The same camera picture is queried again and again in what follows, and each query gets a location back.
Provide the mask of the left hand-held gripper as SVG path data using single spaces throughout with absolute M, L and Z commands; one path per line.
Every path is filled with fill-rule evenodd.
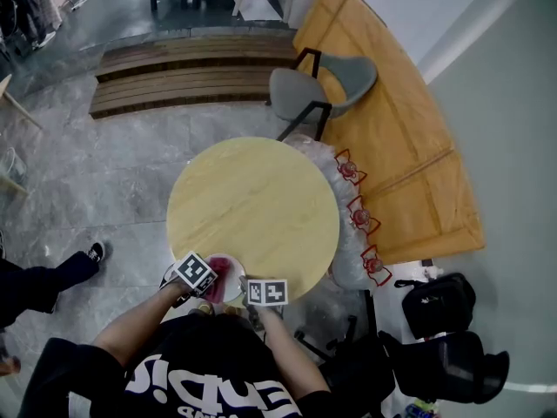
M 190 295 L 204 296 L 217 279 L 216 272 L 198 254 L 189 251 L 181 260 L 169 266 L 159 288 L 181 280 L 189 287 Z

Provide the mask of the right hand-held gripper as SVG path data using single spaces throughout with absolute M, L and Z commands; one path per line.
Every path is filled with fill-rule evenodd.
M 289 303 L 287 280 L 247 279 L 244 275 L 238 280 L 242 305 L 246 307 L 249 321 L 256 332 L 264 330 L 259 308 L 267 308 L 283 318 L 284 307 Z

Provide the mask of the white round plate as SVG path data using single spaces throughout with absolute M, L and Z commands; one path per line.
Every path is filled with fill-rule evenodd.
M 214 253 L 214 254 L 209 255 L 208 257 L 206 257 L 205 261 L 210 256 L 228 257 L 234 265 L 234 272 L 228 274 L 228 277 L 227 277 L 227 280 L 226 280 L 225 297 L 224 297 L 223 301 L 221 302 L 221 303 L 230 303 L 230 302 L 234 301 L 235 299 L 237 299 L 242 294 L 238 278 L 242 275 L 245 275 L 245 270 L 244 270 L 243 266 L 239 263 L 239 261 L 237 259 L 235 259 L 234 257 L 232 257 L 231 255 L 228 255 L 228 254 L 225 254 L 225 253 Z

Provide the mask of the pink cloth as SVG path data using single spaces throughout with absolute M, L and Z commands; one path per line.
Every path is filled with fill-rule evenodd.
M 217 278 L 206 290 L 204 299 L 211 303 L 221 303 L 225 297 L 228 274 L 234 272 L 234 265 L 228 257 L 222 256 L 210 256 L 205 262 Z

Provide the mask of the person's right forearm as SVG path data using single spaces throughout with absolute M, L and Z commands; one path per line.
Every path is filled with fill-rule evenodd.
M 256 307 L 256 311 L 266 333 L 266 345 L 293 399 L 330 392 L 317 365 L 292 338 L 280 316 L 268 307 Z

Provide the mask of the person's left forearm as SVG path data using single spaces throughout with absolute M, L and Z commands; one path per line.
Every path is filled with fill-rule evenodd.
M 92 342 L 122 366 L 127 367 L 155 333 L 172 305 L 191 289 L 183 281 L 173 281 L 106 326 Z

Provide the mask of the person's black printed T-shirt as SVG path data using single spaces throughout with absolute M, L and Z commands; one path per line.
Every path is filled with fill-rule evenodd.
M 324 390 L 294 398 L 271 350 L 241 318 L 188 314 L 162 323 L 130 367 L 107 351 L 47 341 L 18 418 L 334 418 Z

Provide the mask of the round wooden table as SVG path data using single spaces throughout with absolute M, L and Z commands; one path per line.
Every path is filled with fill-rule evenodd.
M 332 264 L 339 208 L 323 172 L 271 138 L 240 137 L 199 153 L 178 176 L 166 213 L 173 257 L 232 256 L 245 273 L 308 293 Z

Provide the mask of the brown wooden step platform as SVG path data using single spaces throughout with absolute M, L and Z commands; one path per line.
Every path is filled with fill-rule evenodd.
M 276 68 L 295 60 L 292 39 L 271 35 L 186 37 L 103 54 L 89 113 L 94 119 L 165 108 L 263 101 Z

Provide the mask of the black backpack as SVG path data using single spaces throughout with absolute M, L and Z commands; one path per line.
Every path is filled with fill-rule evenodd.
M 416 340 L 469 328 L 476 295 L 462 273 L 449 273 L 428 282 L 396 280 L 394 286 L 413 288 L 402 300 L 402 308 Z

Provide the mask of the grey shell chair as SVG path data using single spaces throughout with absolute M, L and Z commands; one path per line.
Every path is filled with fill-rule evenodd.
M 345 93 L 341 103 L 331 102 L 318 81 L 319 70 L 329 71 Z M 327 121 L 345 115 L 369 92 L 378 78 L 375 63 L 369 57 L 340 57 L 305 47 L 289 68 L 272 71 L 269 98 L 265 104 L 289 123 L 279 134 L 285 140 L 299 125 L 313 122 L 319 141 Z

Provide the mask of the orange wrapped flat panel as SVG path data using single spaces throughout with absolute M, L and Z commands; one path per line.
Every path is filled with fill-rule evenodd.
M 369 57 L 373 88 L 340 118 L 325 143 L 364 172 L 364 207 L 379 225 L 368 242 L 388 265 L 479 250 L 480 213 L 460 153 L 418 69 L 363 0 L 315 0 L 294 47 Z

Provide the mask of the black mesh office chair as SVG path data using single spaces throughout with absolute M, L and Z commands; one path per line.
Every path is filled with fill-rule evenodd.
M 358 324 L 349 315 L 341 340 L 321 350 L 303 329 L 294 336 L 322 362 L 321 374 L 338 401 L 348 409 L 342 418 L 385 418 L 381 404 L 395 390 L 419 400 L 484 404 L 502 390 L 509 355 L 485 353 L 479 336 L 465 331 L 403 344 L 408 333 L 398 295 L 366 297 L 367 334 L 355 338 Z

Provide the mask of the rectangular light wooden table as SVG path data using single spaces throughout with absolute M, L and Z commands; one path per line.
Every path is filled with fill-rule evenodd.
M 16 111 L 18 111 L 24 119 L 31 122 L 36 128 L 42 130 L 43 127 L 23 108 L 21 104 L 19 104 L 14 97 L 12 97 L 7 88 L 11 81 L 12 75 L 9 74 L 6 78 L 4 78 L 0 82 L 0 99 L 5 99 Z M 16 190 L 22 193 L 24 196 L 27 196 L 29 192 L 20 184 L 18 184 L 14 179 L 12 179 L 9 175 L 9 171 L 6 170 L 2 164 L 0 164 L 0 186 L 5 186 L 10 189 Z

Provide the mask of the white sheet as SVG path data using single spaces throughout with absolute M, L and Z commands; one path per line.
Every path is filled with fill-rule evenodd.
M 238 13 L 245 21 L 281 21 L 282 16 L 268 0 L 236 0 Z

